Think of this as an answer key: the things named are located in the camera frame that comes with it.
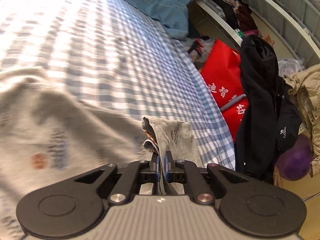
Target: red bag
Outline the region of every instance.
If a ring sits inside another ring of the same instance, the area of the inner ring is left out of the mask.
[[[240,55],[222,41],[216,40],[201,72],[219,108],[244,94],[240,81]],[[233,141],[248,106],[247,98],[222,111]]]

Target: checkered bedsheet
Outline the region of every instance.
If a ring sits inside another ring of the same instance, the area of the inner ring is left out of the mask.
[[[1,69],[42,66],[79,100],[191,122],[203,163],[234,169],[220,110],[158,21],[123,0],[1,0],[0,12]]]

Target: bed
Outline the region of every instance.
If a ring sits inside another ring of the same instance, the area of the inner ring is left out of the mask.
[[[219,108],[181,43],[158,21],[123,0],[1,0],[0,11],[0,70],[40,66],[79,101],[140,121],[190,122],[203,164],[235,168]],[[6,206],[10,191],[0,188]],[[0,212],[15,220],[14,208]]]

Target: gray ribbed panel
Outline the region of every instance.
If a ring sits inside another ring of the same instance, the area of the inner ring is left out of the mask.
[[[249,240],[220,220],[212,207],[188,196],[143,196],[123,206],[111,207],[102,222],[77,240]],[[288,236],[284,240],[298,240]],[[28,236],[26,240],[37,240]]]

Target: purple ball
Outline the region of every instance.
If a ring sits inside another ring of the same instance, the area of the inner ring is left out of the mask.
[[[295,145],[279,157],[276,166],[282,178],[296,181],[309,173],[312,160],[309,138],[300,134]]]

